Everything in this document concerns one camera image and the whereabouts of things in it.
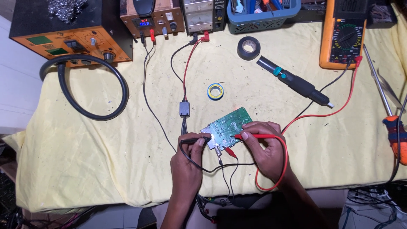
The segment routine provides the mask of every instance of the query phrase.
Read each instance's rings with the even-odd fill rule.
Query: solder wire spool
[[[223,87],[220,84],[211,84],[208,87],[208,97],[211,100],[220,100],[223,96]]]

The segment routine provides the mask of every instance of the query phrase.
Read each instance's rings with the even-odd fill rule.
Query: digital multimeter
[[[362,52],[368,0],[327,0],[319,65],[322,68],[355,68]]]

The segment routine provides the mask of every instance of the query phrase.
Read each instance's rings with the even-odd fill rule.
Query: teal plastic basket
[[[301,0],[283,0],[282,7],[282,10],[274,10],[274,15],[271,12],[247,14],[246,7],[242,13],[232,13],[231,0],[229,0],[226,9],[229,31],[231,34],[237,34],[279,28],[287,18],[294,17],[300,11]]]

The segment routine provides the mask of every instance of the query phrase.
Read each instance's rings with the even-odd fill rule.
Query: white wall
[[[47,61],[9,38],[11,22],[0,16],[0,134],[24,130],[38,105],[39,69]]]

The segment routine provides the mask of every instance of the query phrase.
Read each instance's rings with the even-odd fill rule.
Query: table
[[[397,95],[405,95],[407,64],[406,21],[391,29],[366,30],[365,44],[375,66]],[[340,72],[318,65],[322,23],[294,24],[252,34],[232,35],[228,29],[210,34],[210,41],[197,46],[186,76],[191,117],[188,130],[199,132],[210,122],[245,107],[253,120],[273,121],[282,126],[291,121],[310,100],[304,98],[253,61],[236,53],[238,41],[247,35],[261,43],[260,54],[282,68],[299,75],[316,88],[336,78]],[[170,67],[170,57],[191,37],[185,33],[156,38],[155,53],[147,65],[146,95],[176,147],[182,118],[179,102],[182,84]],[[147,38],[147,48],[151,41]],[[18,152],[17,204],[31,212],[72,212],[75,208],[126,203],[147,207],[162,203],[171,195],[169,161],[174,154],[163,131],[148,110],[142,92],[145,50],[133,44],[134,60],[117,64],[126,78],[130,96],[127,107],[110,121],[93,121],[76,112],[61,92],[56,72],[49,73],[42,86],[38,108],[27,129],[5,138]],[[183,75],[191,46],[180,51],[173,65]],[[73,68],[67,73],[72,93],[86,110],[108,114],[120,103],[121,90],[105,67]],[[324,90],[336,106],[331,110],[313,104],[307,114],[328,114],[346,101],[351,71]],[[224,96],[211,101],[206,89],[223,82]],[[305,188],[349,187],[382,183],[391,174],[394,156],[381,120],[386,116],[366,59],[359,67],[350,103],[338,114],[326,118],[304,118],[285,133],[290,163]],[[252,157],[243,144],[233,147],[239,162]],[[235,159],[222,156],[223,163]],[[217,165],[214,151],[203,152],[203,166]],[[226,179],[234,167],[225,168]],[[239,166],[233,176],[235,194],[261,193],[254,184],[256,167]],[[396,179],[406,179],[400,166]],[[271,181],[260,177],[262,187]],[[222,173],[203,175],[200,194],[226,195]]]

